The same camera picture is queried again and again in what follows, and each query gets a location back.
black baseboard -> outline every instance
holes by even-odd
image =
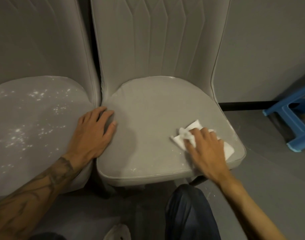
[[[259,101],[259,102],[236,102],[236,103],[219,103],[222,111],[237,111],[237,110],[257,110],[268,109],[278,101]],[[296,107],[298,104],[290,104],[290,108]]]

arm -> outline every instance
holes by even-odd
[[[116,122],[104,126],[113,111],[99,107],[78,120],[67,153],[50,168],[0,201],[0,239],[27,239],[61,190],[110,142]]]
[[[190,131],[196,140],[194,148],[188,140],[185,146],[195,165],[213,181],[227,199],[248,239],[286,240],[275,224],[248,195],[241,182],[230,173],[223,151],[223,140],[218,140],[208,129]]]

blue stool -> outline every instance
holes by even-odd
[[[297,117],[297,115],[289,108],[291,103],[299,103],[293,110],[298,113],[305,113],[305,87],[295,92],[291,96],[279,101],[269,109],[263,110],[265,116],[273,112],[277,112],[287,125],[295,133],[296,138],[287,143],[287,146],[294,152],[301,152],[305,149],[305,124]]]

hand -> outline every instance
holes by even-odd
[[[77,128],[68,145],[67,153],[63,155],[64,158],[70,160],[74,168],[81,169],[91,159],[99,157],[111,141],[117,122],[113,121],[104,133],[104,126],[114,113],[113,110],[105,111],[106,109],[102,106],[79,118]]]
[[[188,140],[184,140],[186,149],[190,153],[194,164],[203,174],[216,184],[231,177],[226,165],[223,151],[223,140],[218,140],[215,132],[207,128],[190,130],[195,136],[196,148]]]

crumpled white tissue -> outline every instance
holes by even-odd
[[[191,145],[193,145],[194,148],[196,148],[196,141],[195,141],[195,137],[193,134],[191,134],[189,131],[197,128],[199,130],[201,130],[203,127],[201,126],[199,120],[196,120],[194,123],[192,123],[191,125],[189,125],[186,129],[184,128],[180,128],[179,129],[179,135],[176,137],[171,136],[171,139],[184,151],[186,150],[185,147],[185,143],[183,142],[184,139],[189,140],[189,142],[191,143]],[[234,148],[228,144],[227,142],[224,142],[223,144],[223,150],[225,153],[225,159],[227,160],[234,152]]]

